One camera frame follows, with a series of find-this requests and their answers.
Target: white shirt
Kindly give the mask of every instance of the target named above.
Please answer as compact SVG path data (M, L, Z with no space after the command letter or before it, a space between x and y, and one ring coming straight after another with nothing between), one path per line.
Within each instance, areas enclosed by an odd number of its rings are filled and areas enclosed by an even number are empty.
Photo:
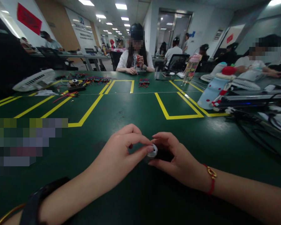
M52 42L46 41L45 47L58 50L59 48L62 48L62 45L58 41L52 40Z
M252 68L266 67L264 62L262 62L261 60L250 60L249 56L239 58L235 63L235 67L239 67L239 66L244 66L246 69L249 67Z
M178 46L175 46L175 47L173 47L173 48L170 48L167 52L166 52L166 54L165 54L165 58L167 58L167 62L166 62L166 65L168 66L169 65L169 62L170 62L170 60L171 60L171 58L172 58L172 55L174 55L174 54L182 54L182 49L181 48L179 48Z
M127 68L126 67L127 60L128 60L128 50L124 51L123 54L121 55L117 68ZM136 65L137 65L136 61L137 61L137 55L133 54L133 61L132 61L131 67L135 67L136 71L138 71L139 68L136 67ZM147 52L147 63L148 63L148 67L154 68L152 57L149 52Z

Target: doorway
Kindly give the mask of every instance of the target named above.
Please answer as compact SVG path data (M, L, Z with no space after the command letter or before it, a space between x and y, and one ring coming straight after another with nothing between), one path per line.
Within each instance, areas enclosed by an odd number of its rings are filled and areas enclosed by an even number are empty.
M155 52L160 48L163 42L166 43L167 50L172 48L172 41L175 37L179 37L179 47L182 48L185 42L185 34L190 26L191 17L192 12L160 9L158 14Z

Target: water bottle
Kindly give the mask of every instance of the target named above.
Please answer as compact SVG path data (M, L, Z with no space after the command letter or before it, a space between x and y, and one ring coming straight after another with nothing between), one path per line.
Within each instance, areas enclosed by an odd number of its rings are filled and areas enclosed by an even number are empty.
M236 69L234 67L225 67L221 73L217 73L202 93L197 102L198 106L203 109L213 109L215 104L219 104L221 96L224 96L231 86L231 84L229 85L228 83L236 78L236 76L233 75L235 72Z

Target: person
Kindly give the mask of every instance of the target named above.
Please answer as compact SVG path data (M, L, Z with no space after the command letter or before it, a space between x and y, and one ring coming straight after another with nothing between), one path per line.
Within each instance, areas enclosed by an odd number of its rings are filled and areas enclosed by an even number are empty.
M188 48L188 44L189 44L189 41L188 41L188 39L190 38L190 35L189 35L189 33L186 33L185 34L185 42L184 42L184 44L183 44L183 54L187 54L187 48Z
M117 39L116 40L116 48L112 49L114 52L124 52L127 49L124 48L124 41L122 39Z
M20 38L20 44L28 54L36 53L32 45L28 43L28 40L24 37Z
M144 146L129 154L128 148L137 143ZM281 225L281 188L206 168L172 133L159 132L150 141L133 124L114 133L85 171L44 199L38 211L39 222L48 225L63 224L117 186L153 151L152 144L159 151L169 151L174 158L171 162L153 159L149 162L150 166L169 174L189 188L205 193L211 192L214 184L212 196L235 205L265 224ZM5 221L4 225L19 224L21 215L22 211Z
M175 37L173 40L173 47L170 48L165 54L165 63L168 66L170 60L174 54L182 54L182 49L178 47L180 42L179 37Z
M46 31L41 31L41 37L46 40L45 41L45 48L56 49L60 52L64 51L61 44L58 41L53 40Z
M226 62L228 64L228 66L230 66L231 64L235 63L237 60L237 53L235 51L235 49L237 48L238 43L234 42L230 45L227 46L226 49L226 53L225 54L221 54L216 60L216 64L219 64L221 62Z
M268 68L258 57L263 56L265 52L270 51L271 47L281 46L281 37L275 34L259 38L259 42L254 47L250 47L243 57L239 58L235 63L238 73L247 72L251 68L261 68L263 72L270 77L279 78L276 70Z
M163 57L166 54L166 42L163 42L159 48L159 51L155 53L155 56Z
M137 71L154 72L152 57L146 51L145 31L140 23L134 23L130 29L130 46L121 55L116 71L137 75Z

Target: red banner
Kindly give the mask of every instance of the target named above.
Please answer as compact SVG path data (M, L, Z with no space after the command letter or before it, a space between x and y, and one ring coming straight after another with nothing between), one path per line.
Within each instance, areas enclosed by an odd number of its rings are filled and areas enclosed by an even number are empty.
M18 3L18 11L17 11L18 21L23 23L30 30L35 32L37 35L41 33L42 21L29 12L24 6Z

